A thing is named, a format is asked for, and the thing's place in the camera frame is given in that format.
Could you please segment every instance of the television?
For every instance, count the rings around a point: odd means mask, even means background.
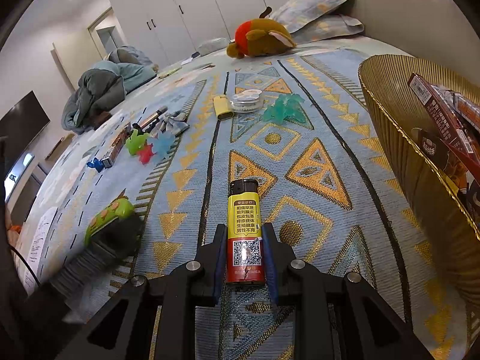
[[[49,122],[49,117],[33,91],[16,103],[0,120],[0,136],[7,137],[4,178],[10,173],[30,142]]]

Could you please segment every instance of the headboard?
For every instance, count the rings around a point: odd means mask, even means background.
[[[349,0],[365,35],[457,71],[480,86],[480,39],[453,0]]]

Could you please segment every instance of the basket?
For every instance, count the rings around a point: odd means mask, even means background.
[[[439,170],[412,139],[412,128],[438,135],[436,126],[408,86],[412,73],[445,85],[480,104],[480,88],[425,59],[375,55],[358,69],[371,120],[390,166],[431,245],[441,276],[480,310],[480,231]]]

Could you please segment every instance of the green object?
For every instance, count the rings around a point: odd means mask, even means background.
[[[149,137],[150,134],[138,135],[138,130],[134,128],[131,136],[127,138],[125,142],[125,146],[127,147],[130,155],[136,155],[138,153],[138,150],[143,149],[143,147],[145,146],[145,142]]]
[[[272,121],[275,124],[283,124],[284,120],[296,120],[305,123],[306,118],[302,111],[303,98],[298,94],[281,94],[275,103],[269,105],[262,115],[264,122]]]
[[[92,238],[95,233],[108,225],[111,221],[116,218],[128,218],[134,212],[134,206],[128,201],[128,199],[122,198],[113,201],[105,210],[102,210],[102,212],[95,215],[88,225],[87,232],[85,233],[85,246],[88,245],[90,238]]]

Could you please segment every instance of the stuffed toy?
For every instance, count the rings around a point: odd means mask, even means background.
[[[294,48],[295,42],[280,23],[271,19],[253,19],[237,28],[235,42],[226,48],[231,58],[271,56]]]

